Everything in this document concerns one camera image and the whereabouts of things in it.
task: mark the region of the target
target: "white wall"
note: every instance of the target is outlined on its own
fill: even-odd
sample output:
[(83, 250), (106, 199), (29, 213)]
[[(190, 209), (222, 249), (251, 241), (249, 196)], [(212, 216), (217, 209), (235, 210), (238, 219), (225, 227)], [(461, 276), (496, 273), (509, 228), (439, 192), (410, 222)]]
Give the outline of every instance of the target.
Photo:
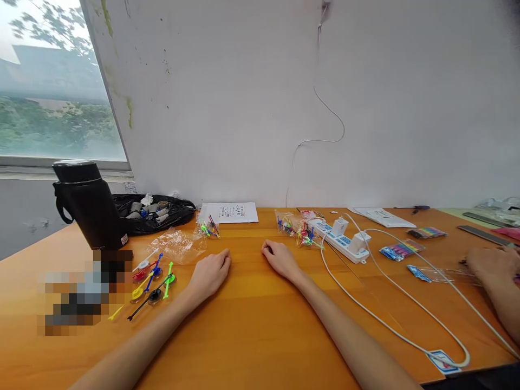
[[(108, 185), (125, 193), (124, 183)], [(52, 180), (0, 179), (0, 198), (0, 261), (67, 226), (56, 210)]]
[(86, 2), (138, 191), (282, 206), (520, 193), (520, 50), (502, 0)]

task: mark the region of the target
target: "white paper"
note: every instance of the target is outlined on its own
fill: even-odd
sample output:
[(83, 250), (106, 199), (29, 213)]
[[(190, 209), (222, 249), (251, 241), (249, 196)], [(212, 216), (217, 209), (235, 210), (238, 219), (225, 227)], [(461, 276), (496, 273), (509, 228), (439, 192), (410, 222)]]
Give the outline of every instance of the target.
[(386, 228), (416, 228), (413, 223), (408, 222), (405, 219), (402, 219), (398, 216), (395, 216), (388, 211), (383, 209), (367, 209), (367, 208), (348, 208), (350, 211), (355, 212), (356, 214), (362, 215), (371, 219), (374, 222), (377, 222), (380, 225), (383, 225)]
[(199, 218), (206, 220), (208, 216), (215, 223), (258, 222), (256, 205), (248, 203), (202, 203)]

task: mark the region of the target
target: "hand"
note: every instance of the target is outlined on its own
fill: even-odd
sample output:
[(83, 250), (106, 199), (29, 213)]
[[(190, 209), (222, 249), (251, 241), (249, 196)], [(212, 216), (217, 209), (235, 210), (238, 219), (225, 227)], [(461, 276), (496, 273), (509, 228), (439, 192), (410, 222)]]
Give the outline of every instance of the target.
[(276, 272), (292, 282), (302, 272), (289, 248), (282, 243), (265, 240), (262, 254)]
[(231, 257), (229, 249), (218, 254), (211, 254), (197, 263), (193, 276), (186, 290), (196, 297), (199, 303), (217, 292), (228, 276)]
[(520, 269), (518, 252), (507, 246), (495, 249), (473, 248), (466, 259), (467, 266), (482, 282), (512, 283)]

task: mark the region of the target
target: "white power strip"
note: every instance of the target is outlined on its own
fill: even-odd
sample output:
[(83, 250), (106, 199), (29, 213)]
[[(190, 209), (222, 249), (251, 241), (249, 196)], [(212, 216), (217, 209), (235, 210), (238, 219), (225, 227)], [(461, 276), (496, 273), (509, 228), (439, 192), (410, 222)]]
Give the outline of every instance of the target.
[(320, 237), (323, 237), (326, 234), (325, 241), (327, 241), (330, 245), (339, 250), (339, 252), (342, 255), (345, 255), (351, 262), (353, 262), (354, 264), (366, 264), (367, 258), (368, 256), (370, 256), (370, 253), (368, 253), (366, 249), (363, 249), (359, 253), (350, 252), (347, 249), (348, 244), (350, 244), (350, 238), (346, 237), (343, 234), (334, 236), (330, 232), (332, 230), (332, 226), (320, 219), (311, 219), (309, 221), (309, 226), (311, 228), (314, 228), (314, 232)]

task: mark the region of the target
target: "wooden table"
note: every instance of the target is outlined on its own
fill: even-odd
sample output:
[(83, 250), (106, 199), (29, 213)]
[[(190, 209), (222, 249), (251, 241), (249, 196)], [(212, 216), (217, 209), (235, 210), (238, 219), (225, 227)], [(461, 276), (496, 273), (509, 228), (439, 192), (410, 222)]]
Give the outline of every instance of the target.
[[(332, 209), (315, 210), (325, 215), (329, 223), (338, 217), (338, 214), (330, 213)], [(449, 233), (445, 238), (424, 241), (424, 256), (440, 268), (456, 269), (468, 248), (491, 245), (456, 229), (459, 224), (471, 223), (437, 210), (421, 211), (414, 216), (410, 215), (410, 210), (392, 209), (391, 212), (417, 226), (435, 226)], [(233, 263), (229, 276), (217, 295), (196, 310), (172, 336), (138, 387), (357, 387), (311, 307), (290, 283), (271, 270), (261, 255), (260, 247), (266, 238), (285, 242), (302, 269), (419, 382), (443, 379), (422, 352), (378, 324), (339, 289), (327, 274), (318, 250), (298, 249), (294, 239), (279, 236), (272, 209), (259, 209), (258, 216), (260, 222), (257, 224), (221, 225), (222, 239), (208, 242), (207, 254), (231, 249)], [(355, 215), (354, 218), (362, 229), (382, 228), (364, 217)], [(193, 231), (194, 221), (181, 229)], [(399, 238), (407, 238), (405, 230), (391, 229), (391, 232)], [(354, 233), (355, 227), (350, 224), (346, 234), (352, 236)], [(156, 236), (131, 238), (124, 249), (133, 250), (134, 265), (145, 257), (145, 248)], [(380, 266), (466, 345), (471, 353), (471, 364), (465, 371), (515, 361), (449, 285), (428, 284), (410, 274), (405, 264), (422, 266), (419, 258), (397, 263), (377, 252), (390, 244), (393, 242), (389, 237), (381, 233), (373, 235), (371, 248)], [(462, 350), (449, 334), (393, 287), (370, 259), (367, 264), (353, 264), (330, 247), (325, 250), (325, 256), (343, 286), (394, 329), (426, 349), (442, 349), (455, 361), (463, 360)], [(44, 295), (44, 285), (38, 282), (43, 282), (46, 275), (47, 281), (52, 280), (52, 275), (56, 280), (57, 272), (63, 272), (64, 282), (74, 282), (91, 266), (92, 252), (76, 225), (0, 262), (0, 387), (66, 388), (171, 303), (165, 301), (157, 307), (145, 305), (131, 323), (126, 317), (135, 306), (129, 304), (114, 321), (107, 320), (119, 307), (113, 303), (105, 308), (96, 326), (76, 328), (77, 335), (38, 335), (36, 314), (50, 313), (50, 303), (56, 302), (56, 297)], [(186, 287), (193, 267), (193, 264), (174, 266), (177, 283), (170, 289), (170, 296), (176, 296)], [(68, 288), (67, 283), (56, 286), (63, 292)], [(460, 284), (459, 289), (513, 344), (493, 314), (482, 289), (467, 284)], [(112, 300), (116, 300), (116, 295), (112, 295)]]

